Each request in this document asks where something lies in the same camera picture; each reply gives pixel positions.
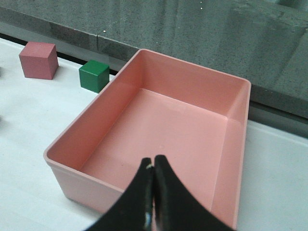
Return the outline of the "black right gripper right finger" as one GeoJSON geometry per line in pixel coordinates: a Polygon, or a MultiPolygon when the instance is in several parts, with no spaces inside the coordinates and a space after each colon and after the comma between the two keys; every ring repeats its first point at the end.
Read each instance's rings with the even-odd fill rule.
{"type": "Polygon", "coordinates": [[[191,195],[164,155],[157,155],[154,159],[154,184],[158,231],[232,230],[191,195]]]}

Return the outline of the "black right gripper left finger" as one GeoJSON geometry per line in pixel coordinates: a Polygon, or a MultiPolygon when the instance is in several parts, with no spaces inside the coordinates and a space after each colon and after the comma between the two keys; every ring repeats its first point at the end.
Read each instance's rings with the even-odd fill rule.
{"type": "Polygon", "coordinates": [[[154,167],[150,158],[140,166],[127,189],[88,231],[151,231],[154,167]]]}

